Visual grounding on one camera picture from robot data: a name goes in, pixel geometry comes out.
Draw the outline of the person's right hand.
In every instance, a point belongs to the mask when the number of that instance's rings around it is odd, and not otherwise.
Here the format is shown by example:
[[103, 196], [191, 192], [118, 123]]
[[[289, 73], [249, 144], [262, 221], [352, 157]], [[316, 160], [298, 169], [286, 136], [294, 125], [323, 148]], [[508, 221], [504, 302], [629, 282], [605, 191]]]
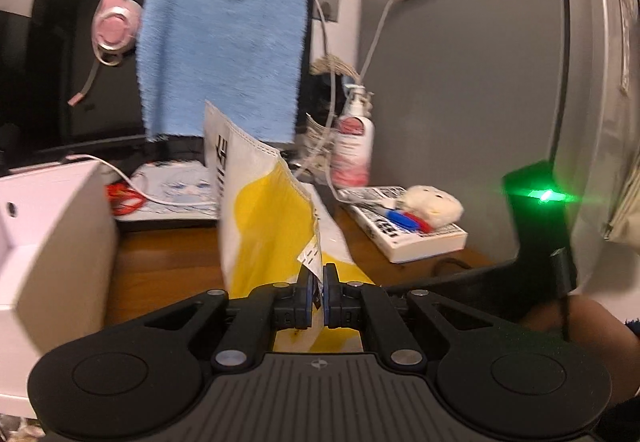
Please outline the person's right hand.
[[639, 337], [604, 306], [588, 297], [568, 296], [537, 306], [521, 325], [537, 332], [568, 327], [568, 339], [598, 358], [612, 379], [611, 405], [639, 390]]

